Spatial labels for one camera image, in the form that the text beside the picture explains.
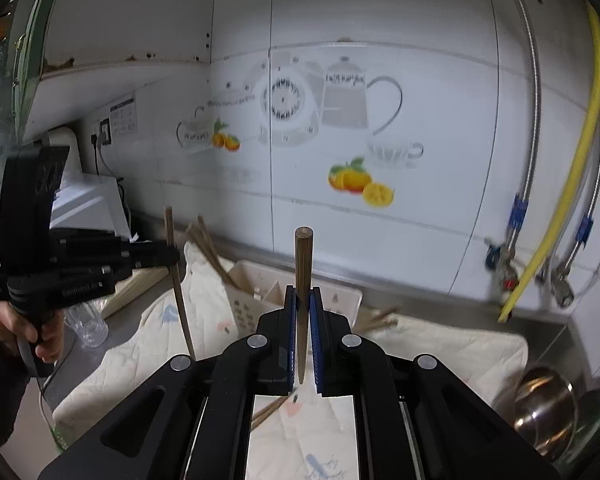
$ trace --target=metal pipe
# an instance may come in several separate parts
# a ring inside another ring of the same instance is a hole
[[[598,159],[598,170],[596,171],[596,179],[591,188],[589,195],[589,205],[585,211],[582,221],[578,227],[576,235],[573,237],[571,247],[567,252],[567,256],[558,264],[556,272],[562,276],[567,276],[571,270],[571,265],[580,250],[580,247],[587,243],[589,238],[589,232],[593,226],[593,211],[596,208],[596,202],[598,201],[598,195],[600,194],[600,158]]]
[[[507,228],[506,241],[504,247],[507,254],[513,256],[515,254],[516,243],[522,222],[526,213],[529,196],[531,195],[531,186],[536,172],[536,160],[538,159],[538,144],[540,140],[540,108],[541,108],[541,83],[540,83],[540,62],[538,58],[538,45],[536,43],[536,35],[534,28],[529,18],[529,12],[526,8],[524,0],[514,0],[522,21],[525,25],[526,38],[529,45],[529,59],[532,69],[532,87],[533,87],[533,121],[531,126],[531,139],[526,154],[526,169],[525,177],[520,187],[520,191],[514,202],[514,210],[512,210],[509,226]]]

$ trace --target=quilted cloth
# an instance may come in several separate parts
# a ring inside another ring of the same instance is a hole
[[[182,282],[196,357],[221,353],[237,329],[215,271],[197,248],[187,244]],[[224,261],[226,269],[231,262]],[[493,404],[511,391],[526,365],[527,346],[517,335],[460,330],[395,316],[397,326],[371,339],[393,355],[413,358],[435,354],[485,402]],[[171,356],[186,353],[173,291],[163,294],[142,314],[138,331],[109,349],[100,366],[54,411],[56,428],[74,442]],[[315,391],[312,358],[306,380],[251,434],[248,480],[349,480],[358,478],[353,403],[350,397],[323,399]],[[271,401],[257,397],[254,410]]]

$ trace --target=coffee pot handle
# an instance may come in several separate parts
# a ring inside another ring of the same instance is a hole
[[[382,126],[380,126],[377,130],[374,130],[371,133],[372,137],[375,136],[375,135],[377,135],[377,134],[379,134],[387,126],[389,126],[389,124],[393,123],[394,119],[398,116],[398,113],[400,113],[400,109],[402,108],[402,88],[400,87],[400,85],[398,84],[398,82],[393,77],[389,77],[387,75],[381,75],[381,76],[375,77],[375,78],[373,78],[369,82],[368,85],[366,85],[366,87],[367,88],[371,88],[373,85],[375,85],[379,81],[387,81],[388,83],[391,83],[392,85],[394,85],[398,89],[398,92],[400,92],[400,104],[398,104],[398,108],[394,112],[394,114],[391,116],[391,118],[387,122],[385,122]]]

